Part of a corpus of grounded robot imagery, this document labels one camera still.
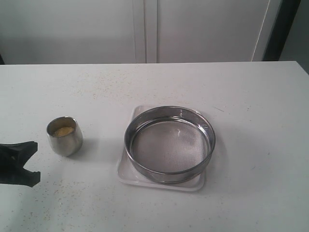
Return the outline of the yellow millet grain pile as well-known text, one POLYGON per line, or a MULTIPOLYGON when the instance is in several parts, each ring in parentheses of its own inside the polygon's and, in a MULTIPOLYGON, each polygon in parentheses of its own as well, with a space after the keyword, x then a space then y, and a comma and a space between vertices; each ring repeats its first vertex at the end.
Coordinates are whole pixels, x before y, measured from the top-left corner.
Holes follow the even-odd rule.
POLYGON ((63 136, 69 135, 73 131, 74 131, 73 127, 62 127, 62 128, 57 129, 54 132, 53 136, 54 137, 63 137, 63 136))

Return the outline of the stainless steel cup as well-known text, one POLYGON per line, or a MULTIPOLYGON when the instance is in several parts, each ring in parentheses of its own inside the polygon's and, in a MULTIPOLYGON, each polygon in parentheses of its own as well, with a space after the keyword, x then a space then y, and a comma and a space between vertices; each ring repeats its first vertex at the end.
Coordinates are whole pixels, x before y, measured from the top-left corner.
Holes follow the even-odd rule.
POLYGON ((75 154, 83 145, 83 134, 75 118, 62 116, 52 120, 46 127, 52 150, 64 157, 75 154), (73 127, 74 131, 63 137, 54 137, 54 132, 62 127, 73 127))

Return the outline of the white cabinet doors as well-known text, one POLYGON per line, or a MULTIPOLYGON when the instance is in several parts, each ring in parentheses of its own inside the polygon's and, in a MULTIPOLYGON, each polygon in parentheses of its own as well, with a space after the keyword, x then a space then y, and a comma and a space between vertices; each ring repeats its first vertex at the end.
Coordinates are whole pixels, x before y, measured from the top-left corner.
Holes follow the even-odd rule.
POLYGON ((279 0, 3 0, 6 64, 261 61, 279 0))

